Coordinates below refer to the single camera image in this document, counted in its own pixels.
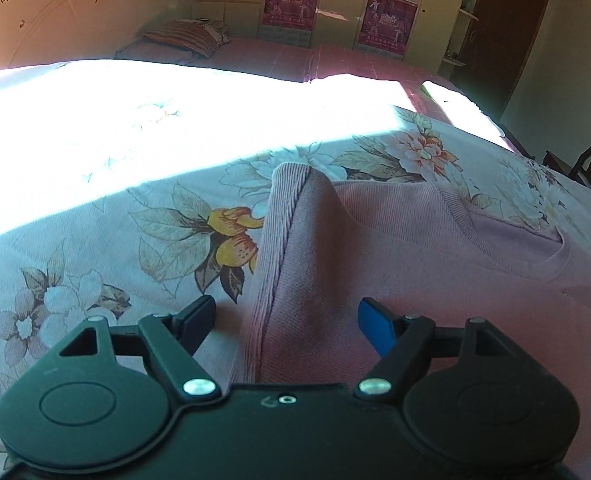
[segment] headboard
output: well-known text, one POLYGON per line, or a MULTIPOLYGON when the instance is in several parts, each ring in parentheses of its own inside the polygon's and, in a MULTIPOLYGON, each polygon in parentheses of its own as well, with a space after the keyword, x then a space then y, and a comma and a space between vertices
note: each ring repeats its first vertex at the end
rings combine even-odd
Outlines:
POLYGON ((0 69, 113 57, 143 28, 190 13, 191 0, 0 0, 0 69))

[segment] metal screw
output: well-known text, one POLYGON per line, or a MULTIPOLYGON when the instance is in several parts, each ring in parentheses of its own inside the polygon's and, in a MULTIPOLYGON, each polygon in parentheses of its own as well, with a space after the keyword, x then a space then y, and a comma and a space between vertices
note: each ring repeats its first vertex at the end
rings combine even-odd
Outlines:
POLYGON ((189 395, 199 397, 212 394, 216 390, 216 384, 209 379, 192 379, 184 383, 182 389, 189 395))
POLYGON ((391 391, 391 383, 385 379, 371 378, 362 381, 358 388, 367 395, 383 395, 391 391))

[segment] floral bed sheet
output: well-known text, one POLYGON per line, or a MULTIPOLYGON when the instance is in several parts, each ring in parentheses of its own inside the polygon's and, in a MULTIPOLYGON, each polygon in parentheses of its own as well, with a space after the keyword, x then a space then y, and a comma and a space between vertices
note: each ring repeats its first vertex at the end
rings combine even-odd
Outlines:
POLYGON ((85 317, 133 324, 204 292, 219 320, 196 357, 226 380, 271 174, 288 160, 334 180, 448 180, 591 253, 591 191, 377 99, 123 60, 1 71, 0 396, 85 317))

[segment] shelf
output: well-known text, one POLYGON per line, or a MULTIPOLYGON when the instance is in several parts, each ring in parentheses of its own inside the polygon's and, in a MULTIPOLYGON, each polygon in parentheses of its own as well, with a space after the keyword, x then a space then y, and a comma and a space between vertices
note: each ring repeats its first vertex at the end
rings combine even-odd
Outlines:
POLYGON ((462 12, 465 16, 468 16, 469 18, 471 18, 472 20, 476 20, 476 22, 480 21, 480 18, 477 18, 476 16, 472 15, 472 13, 470 12, 466 12, 466 10, 464 9, 459 9, 460 12, 462 12))
POLYGON ((448 57, 443 57, 442 61, 453 66, 466 66, 466 64, 458 61, 457 59, 449 59, 448 57))

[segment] garment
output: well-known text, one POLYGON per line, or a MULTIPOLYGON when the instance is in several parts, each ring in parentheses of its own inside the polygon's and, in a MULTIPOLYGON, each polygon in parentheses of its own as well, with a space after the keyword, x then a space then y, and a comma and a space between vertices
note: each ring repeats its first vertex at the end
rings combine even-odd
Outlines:
POLYGON ((567 235, 496 219, 450 185, 331 183, 283 164, 233 380, 356 384, 379 359, 357 325, 365 296, 439 326, 491 321, 576 397, 565 462, 591 456, 591 257, 567 235))

